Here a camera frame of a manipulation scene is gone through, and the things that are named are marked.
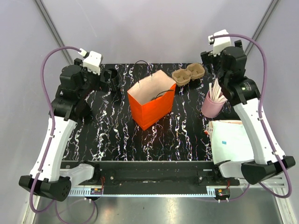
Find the stack of black cups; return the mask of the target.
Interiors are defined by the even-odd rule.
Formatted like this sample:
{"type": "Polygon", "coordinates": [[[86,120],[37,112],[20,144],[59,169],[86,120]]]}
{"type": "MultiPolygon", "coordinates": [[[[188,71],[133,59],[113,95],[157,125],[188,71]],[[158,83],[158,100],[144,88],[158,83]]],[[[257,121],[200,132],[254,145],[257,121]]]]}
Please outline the stack of black cups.
{"type": "Polygon", "coordinates": [[[114,68],[107,70],[109,73],[110,86],[113,92],[117,92],[119,89],[119,74],[118,71],[114,68]]]}

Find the orange paper bag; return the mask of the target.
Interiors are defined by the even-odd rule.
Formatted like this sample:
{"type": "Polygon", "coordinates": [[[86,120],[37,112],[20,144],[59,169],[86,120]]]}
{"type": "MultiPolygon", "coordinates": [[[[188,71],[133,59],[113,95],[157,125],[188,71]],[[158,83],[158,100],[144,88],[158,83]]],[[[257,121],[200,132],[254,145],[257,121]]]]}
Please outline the orange paper bag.
{"type": "Polygon", "coordinates": [[[171,112],[176,82],[158,70],[139,79],[128,89],[128,100],[133,120],[146,130],[171,112]]]}

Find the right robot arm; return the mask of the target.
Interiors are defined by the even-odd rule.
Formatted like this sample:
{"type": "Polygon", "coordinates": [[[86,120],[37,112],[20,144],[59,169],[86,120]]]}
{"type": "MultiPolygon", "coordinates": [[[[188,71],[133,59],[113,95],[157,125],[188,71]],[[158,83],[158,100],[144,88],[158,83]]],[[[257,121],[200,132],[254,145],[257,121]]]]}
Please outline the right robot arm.
{"type": "Polygon", "coordinates": [[[212,52],[202,52],[200,56],[204,65],[218,65],[221,91],[241,119],[254,155],[252,160],[219,163],[219,169],[212,173],[213,182],[223,185],[229,177],[237,177],[256,184],[293,167],[295,159],[286,156],[273,133],[267,131],[268,121],[258,108],[260,92],[256,83],[245,76],[247,57],[242,47],[228,46],[219,56],[212,52]]]}

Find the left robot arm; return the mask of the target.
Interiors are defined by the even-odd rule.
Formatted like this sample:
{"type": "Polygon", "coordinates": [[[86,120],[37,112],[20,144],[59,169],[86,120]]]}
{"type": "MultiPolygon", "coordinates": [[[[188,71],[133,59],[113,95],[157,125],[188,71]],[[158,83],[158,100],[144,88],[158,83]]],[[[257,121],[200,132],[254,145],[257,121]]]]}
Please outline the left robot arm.
{"type": "Polygon", "coordinates": [[[67,142],[78,121],[91,113],[86,97],[92,91],[107,91],[113,74],[117,72],[106,70],[98,75],[82,65],[62,69],[42,149],[30,174],[20,177],[22,188],[36,196],[62,202],[72,187],[85,181],[91,185],[100,181],[100,166],[93,162],[79,162],[67,171],[60,167],[67,142]]]}

